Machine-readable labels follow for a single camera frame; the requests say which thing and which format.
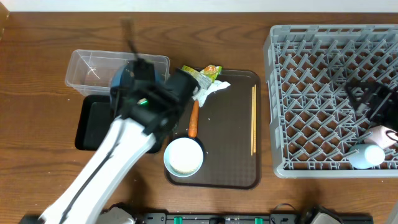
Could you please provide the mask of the pink cup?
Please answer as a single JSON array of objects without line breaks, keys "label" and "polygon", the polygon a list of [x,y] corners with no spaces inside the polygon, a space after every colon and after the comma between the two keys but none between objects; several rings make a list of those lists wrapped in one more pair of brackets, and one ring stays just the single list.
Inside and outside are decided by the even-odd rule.
[{"label": "pink cup", "polygon": [[364,139],[366,144],[374,144],[386,149],[397,143],[397,132],[385,126],[376,126],[367,130],[369,136]]}]

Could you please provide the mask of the orange carrot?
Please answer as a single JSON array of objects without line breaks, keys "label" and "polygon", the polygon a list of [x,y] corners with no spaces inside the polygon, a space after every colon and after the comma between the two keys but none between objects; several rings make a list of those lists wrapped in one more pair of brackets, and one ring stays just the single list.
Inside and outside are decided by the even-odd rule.
[{"label": "orange carrot", "polygon": [[188,136],[190,138],[196,138],[198,132],[198,111],[199,111],[199,102],[195,100],[192,108],[192,113],[190,116],[190,122],[188,125]]}]

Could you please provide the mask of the light blue cup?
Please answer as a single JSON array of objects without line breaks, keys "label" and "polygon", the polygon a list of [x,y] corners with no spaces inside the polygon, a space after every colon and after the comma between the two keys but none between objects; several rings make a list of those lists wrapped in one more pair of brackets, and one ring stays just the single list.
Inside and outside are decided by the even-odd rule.
[{"label": "light blue cup", "polygon": [[373,144],[357,144],[350,149],[349,163],[355,169],[369,169],[380,165],[385,159],[382,148]]}]

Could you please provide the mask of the light blue rice bowl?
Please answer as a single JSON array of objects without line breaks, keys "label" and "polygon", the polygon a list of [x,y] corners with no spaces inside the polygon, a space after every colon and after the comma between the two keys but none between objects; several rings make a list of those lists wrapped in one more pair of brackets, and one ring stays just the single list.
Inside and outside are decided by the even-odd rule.
[{"label": "light blue rice bowl", "polygon": [[200,169],[204,155],[199,143],[192,138],[173,140],[165,149],[164,165],[176,177],[190,177]]}]

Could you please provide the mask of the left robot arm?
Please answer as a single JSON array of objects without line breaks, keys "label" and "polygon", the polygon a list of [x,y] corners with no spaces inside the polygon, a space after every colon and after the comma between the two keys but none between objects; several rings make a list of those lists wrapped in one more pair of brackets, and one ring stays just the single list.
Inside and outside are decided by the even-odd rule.
[{"label": "left robot arm", "polygon": [[40,215],[24,215],[21,223],[96,223],[131,167],[171,132],[200,89],[181,69],[157,82],[154,64],[143,58],[128,61],[115,79],[110,89],[115,118],[101,145],[53,204]]}]

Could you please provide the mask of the dark blue plate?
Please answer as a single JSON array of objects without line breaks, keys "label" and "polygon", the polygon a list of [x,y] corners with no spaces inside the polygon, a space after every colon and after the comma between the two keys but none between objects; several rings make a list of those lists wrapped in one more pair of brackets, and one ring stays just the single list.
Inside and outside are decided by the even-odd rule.
[{"label": "dark blue plate", "polygon": [[121,114],[125,97],[139,87],[151,83],[163,83],[164,76],[154,64],[144,59],[129,60],[116,73],[110,84],[110,104],[114,117]]}]

